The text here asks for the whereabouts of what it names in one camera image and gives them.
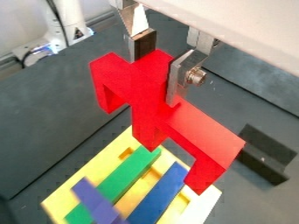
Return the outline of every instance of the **red block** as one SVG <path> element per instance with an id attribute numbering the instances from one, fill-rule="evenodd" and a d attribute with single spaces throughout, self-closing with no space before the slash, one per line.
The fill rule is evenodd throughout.
<path id="1" fill-rule="evenodd" d="M 196 161 L 184 179 L 200 194 L 228 169 L 244 141 L 183 98 L 171 108 L 165 102 L 168 65 L 173 58 L 153 51 L 129 64 L 113 53 L 91 62 L 99 106 L 113 112 L 132 107 L 133 137 L 152 151 L 169 137 Z"/>

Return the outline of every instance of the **cable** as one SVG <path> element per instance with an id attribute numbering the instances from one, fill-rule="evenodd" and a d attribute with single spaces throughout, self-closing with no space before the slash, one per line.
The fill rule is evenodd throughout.
<path id="1" fill-rule="evenodd" d="M 25 59 L 32 55 L 32 51 L 28 51 L 25 54 L 24 54 L 24 56 L 23 56 L 23 59 L 21 59 L 21 66 L 23 66 L 23 68 L 25 68 L 25 64 L 24 64 L 24 62 L 25 62 Z"/>
<path id="2" fill-rule="evenodd" d="M 63 36 L 64 36 L 64 40 L 65 40 L 65 45 L 67 47 L 69 46 L 69 41 L 68 41 L 68 37 L 67 37 L 67 32 L 61 23 L 61 17 L 60 17 L 60 13 L 57 11 L 57 7 L 55 5 L 55 2 L 52 0 L 45 0 L 45 2 L 48 3 L 49 7 L 51 7 L 51 11 L 53 13 L 53 15 L 56 16 L 59 23 L 60 23 L 60 28 L 61 28 L 61 32 L 63 32 Z"/>

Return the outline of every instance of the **gray mat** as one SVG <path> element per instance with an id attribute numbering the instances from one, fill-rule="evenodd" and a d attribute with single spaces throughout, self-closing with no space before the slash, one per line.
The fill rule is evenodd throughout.
<path id="1" fill-rule="evenodd" d="M 73 45 L 0 82 L 0 196 L 10 199 L 113 115 L 100 109 L 89 62 L 113 45 L 109 31 Z"/>
<path id="2" fill-rule="evenodd" d="M 225 80 L 299 116 L 297 77 L 229 45 L 224 45 L 213 53 L 203 66 Z"/>
<path id="3" fill-rule="evenodd" d="M 116 116 L 85 141 L 76 150 L 52 167 L 31 186 L 9 201 L 9 209 L 15 222 L 20 224 L 52 223 L 43 211 L 40 203 L 76 173 L 81 166 L 97 155 L 111 141 L 121 134 L 131 124 L 129 109 Z"/>

